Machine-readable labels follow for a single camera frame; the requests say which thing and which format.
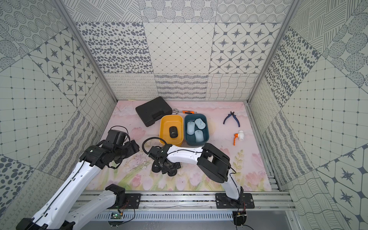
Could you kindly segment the black mouse blue mice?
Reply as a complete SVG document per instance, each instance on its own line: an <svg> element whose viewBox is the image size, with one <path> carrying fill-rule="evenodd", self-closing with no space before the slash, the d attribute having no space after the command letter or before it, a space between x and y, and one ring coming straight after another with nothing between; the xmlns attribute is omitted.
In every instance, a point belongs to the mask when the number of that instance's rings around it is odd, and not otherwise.
<svg viewBox="0 0 368 230"><path fill-rule="evenodd" d="M178 129L176 126L171 126L169 128L169 136L172 139L176 139L178 137Z"/></svg>

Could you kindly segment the large light blue mouse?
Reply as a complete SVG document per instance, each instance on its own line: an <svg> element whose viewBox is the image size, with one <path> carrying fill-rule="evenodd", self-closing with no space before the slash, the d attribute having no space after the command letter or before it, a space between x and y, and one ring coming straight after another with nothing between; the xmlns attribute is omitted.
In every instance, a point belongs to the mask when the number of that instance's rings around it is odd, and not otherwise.
<svg viewBox="0 0 368 230"><path fill-rule="evenodd" d="M195 125L197 126L198 129L202 130L206 128L206 123L201 119L201 118L197 118L195 120Z"/></svg>

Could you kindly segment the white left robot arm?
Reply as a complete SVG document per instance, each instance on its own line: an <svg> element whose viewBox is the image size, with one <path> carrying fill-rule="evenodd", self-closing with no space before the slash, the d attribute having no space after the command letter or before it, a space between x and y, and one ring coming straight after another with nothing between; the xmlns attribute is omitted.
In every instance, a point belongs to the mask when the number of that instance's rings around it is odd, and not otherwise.
<svg viewBox="0 0 368 230"><path fill-rule="evenodd" d="M18 230L79 230L108 208L127 206L125 189L111 184L97 198L71 211L87 185L111 162L121 165L140 150L139 145L123 131L110 129L105 140L88 147L80 156L71 175L53 197L32 217L23 218Z"/></svg>

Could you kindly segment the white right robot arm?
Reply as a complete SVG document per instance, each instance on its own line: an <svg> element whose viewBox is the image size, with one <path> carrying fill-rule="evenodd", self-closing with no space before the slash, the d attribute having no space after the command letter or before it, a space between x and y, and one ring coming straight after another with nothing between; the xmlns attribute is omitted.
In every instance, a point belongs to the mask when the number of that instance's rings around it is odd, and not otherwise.
<svg viewBox="0 0 368 230"><path fill-rule="evenodd" d="M206 143L203 147L185 148L166 144L144 152L154 160L153 172L173 177L181 163L197 165L210 180L221 184L227 198L242 201L243 189L231 176L230 158L214 145Z"/></svg>

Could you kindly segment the yellow plastic storage box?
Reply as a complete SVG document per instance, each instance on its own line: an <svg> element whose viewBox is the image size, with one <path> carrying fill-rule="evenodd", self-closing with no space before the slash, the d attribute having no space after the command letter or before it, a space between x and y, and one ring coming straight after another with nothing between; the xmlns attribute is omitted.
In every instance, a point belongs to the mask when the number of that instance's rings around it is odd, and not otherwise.
<svg viewBox="0 0 368 230"><path fill-rule="evenodd" d="M178 137L172 139L169 136L169 128L176 126ZM180 115L166 115L161 119L159 138L166 141L167 144L181 146L184 141L184 119Z"/></svg>

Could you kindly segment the teal plastic storage box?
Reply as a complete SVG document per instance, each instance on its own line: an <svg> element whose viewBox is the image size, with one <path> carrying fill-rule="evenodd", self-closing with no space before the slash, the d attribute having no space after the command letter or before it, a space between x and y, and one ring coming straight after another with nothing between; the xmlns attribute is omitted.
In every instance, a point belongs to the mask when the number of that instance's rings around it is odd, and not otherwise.
<svg viewBox="0 0 368 230"><path fill-rule="evenodd" d="M186 126L188 121L195 121L197 118L201 118L206 123L206 128L202 129L204 134L204 141L200 143L196 143L195 140L195 134L194 135L187 135L186 133ZM185 141L189 146L202 146L209 140L209 126L207 118L203 114L189 114L186 115L184 118L184 135L185 135Z"/></svg>

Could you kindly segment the black right controller box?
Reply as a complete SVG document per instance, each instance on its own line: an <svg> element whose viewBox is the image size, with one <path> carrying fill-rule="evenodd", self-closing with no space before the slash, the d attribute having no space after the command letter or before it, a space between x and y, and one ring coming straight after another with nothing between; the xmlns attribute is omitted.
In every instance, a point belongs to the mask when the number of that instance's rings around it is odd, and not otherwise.
<svg viewBox="0 0 368 230"><path fill-rule="evenodd" d="M233 223L235 226L242 226L247 220L246 211L233 211Z"/></svg>

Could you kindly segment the black plastic tool case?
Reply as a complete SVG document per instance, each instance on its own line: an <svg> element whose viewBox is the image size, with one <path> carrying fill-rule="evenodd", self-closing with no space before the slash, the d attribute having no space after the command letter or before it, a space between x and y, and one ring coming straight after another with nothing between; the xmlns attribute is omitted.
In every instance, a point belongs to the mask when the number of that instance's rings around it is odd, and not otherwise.
<svg viewBox="0 0 368 230"><path fill-rule="evenodd" d="M172 110L161 96L136 107L136 112L146 127L152 126L166 115L171 115Z"/></svg>

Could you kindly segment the green circuit board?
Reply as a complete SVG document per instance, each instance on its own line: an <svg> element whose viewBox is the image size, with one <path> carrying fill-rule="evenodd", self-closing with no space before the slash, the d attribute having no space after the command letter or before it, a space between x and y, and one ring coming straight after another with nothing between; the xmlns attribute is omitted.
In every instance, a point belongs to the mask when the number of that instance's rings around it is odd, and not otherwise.
<svg viewBox="0 0 368 230"><path fill-rule="evenodd" d="M111 227L118 227L119 225L123 224L122 216L119 213L112 213L108 224Z"/></svg>

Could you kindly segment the white orange plastic valve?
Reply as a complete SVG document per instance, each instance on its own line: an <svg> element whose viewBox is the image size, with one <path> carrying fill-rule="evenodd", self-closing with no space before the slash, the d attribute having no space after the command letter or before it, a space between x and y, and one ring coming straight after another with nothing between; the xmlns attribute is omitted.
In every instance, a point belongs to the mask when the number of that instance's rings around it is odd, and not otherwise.
<svg viewBox="0 0 368 230"><path fill-rule="evenodd" d="M243 130L239 130L238 133L234 134L234 139L233 139L233 145L235 146L236 145L236 141L239 140L239 141L243 141L245 138L245 134L244 134L244 131Z"/></svg>

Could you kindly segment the aluminium front rail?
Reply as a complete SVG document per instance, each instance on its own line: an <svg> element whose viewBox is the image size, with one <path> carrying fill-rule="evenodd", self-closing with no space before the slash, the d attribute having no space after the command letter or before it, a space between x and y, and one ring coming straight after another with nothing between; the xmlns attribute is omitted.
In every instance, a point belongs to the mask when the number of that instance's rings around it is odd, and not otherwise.
<svg viewBox="0 0 368 230"><path fill-rule="evenodd" d="M140 194L138 211L212 211L219 203L218 192L198 191L126 191ZM245 206L246 211L295 211L296 207L288 192L250 192L254 207Z"/></svg>

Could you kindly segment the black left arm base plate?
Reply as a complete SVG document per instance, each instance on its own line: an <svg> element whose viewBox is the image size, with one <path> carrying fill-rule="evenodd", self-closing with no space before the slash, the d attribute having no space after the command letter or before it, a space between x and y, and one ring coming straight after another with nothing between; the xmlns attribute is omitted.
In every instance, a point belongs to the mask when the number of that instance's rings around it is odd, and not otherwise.
<svg viewBox="0 0 368 230"><path fill-rule="evenodd" d="M138 209L140 205L141 194L126 194L121 193L117 195L116 202L112 206L114 209Z"/></svg>

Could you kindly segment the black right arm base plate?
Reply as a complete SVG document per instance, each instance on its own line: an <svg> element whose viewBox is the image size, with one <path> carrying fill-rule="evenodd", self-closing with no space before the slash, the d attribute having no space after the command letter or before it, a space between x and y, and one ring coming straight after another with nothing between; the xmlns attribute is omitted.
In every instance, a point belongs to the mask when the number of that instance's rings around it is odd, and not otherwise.
<svg viewBox="0 0 368 230"><path fill-rule="evenodd" d="M242 193L238 200L231 199L225 193L215 194L217 209L254 209L254 199L251 193Z"/></svg>

